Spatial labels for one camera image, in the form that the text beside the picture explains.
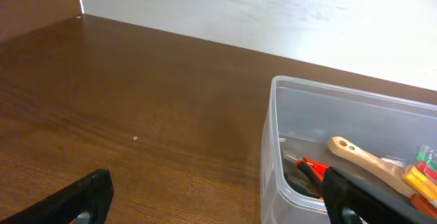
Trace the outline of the red handled cutting pliers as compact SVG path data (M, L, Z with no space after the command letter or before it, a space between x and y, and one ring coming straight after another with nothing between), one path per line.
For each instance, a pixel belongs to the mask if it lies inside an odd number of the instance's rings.
M283 159L293 163L295 168L307 177L314 190L312 193L311 191L308 191L308 188L305 188L302 185L299 186L293 181L290 181L289 185L301 195L323 199L322 182L324 174L329 166L306 157L299 157L289 150L283 150L281 154Z

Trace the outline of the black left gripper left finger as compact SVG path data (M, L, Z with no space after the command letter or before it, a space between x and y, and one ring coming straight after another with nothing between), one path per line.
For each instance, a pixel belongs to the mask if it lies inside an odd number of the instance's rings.
M114 196L110 171L97 169L2 223L70 223L81 214L88 223L104 223Z

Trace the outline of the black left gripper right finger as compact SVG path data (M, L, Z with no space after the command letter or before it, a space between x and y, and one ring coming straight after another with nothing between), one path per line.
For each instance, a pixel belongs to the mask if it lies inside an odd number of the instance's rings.
M436 224L436 219L336 167L324 174L322 195L332 224Z

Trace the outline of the clear plastic container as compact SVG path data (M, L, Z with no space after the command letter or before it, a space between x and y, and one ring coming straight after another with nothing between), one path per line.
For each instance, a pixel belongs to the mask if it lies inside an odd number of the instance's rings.
M304 79L277 76L261 150L262 223L327 223L324 202L305 174L301 158L354 176L400 201L408 198L362 167L333 154L328 142L343 137L386 163L403 166L423 145L436 147L436 107Z

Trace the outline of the clear screwdriver bit case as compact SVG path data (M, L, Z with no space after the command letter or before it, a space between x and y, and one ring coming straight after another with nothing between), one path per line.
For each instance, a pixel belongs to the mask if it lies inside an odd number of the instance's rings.
M402 180L436 207L436 149L421 145L407 161Z

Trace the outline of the wooden handled orange scraper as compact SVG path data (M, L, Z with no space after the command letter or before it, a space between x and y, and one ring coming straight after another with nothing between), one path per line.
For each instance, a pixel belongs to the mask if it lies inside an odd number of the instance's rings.
M333 154L362 167L398 193L408 197L417 210L436 218L436 208L401 178L404 171L402 166L378 158L343 137L332 137L328 142L328 148Z

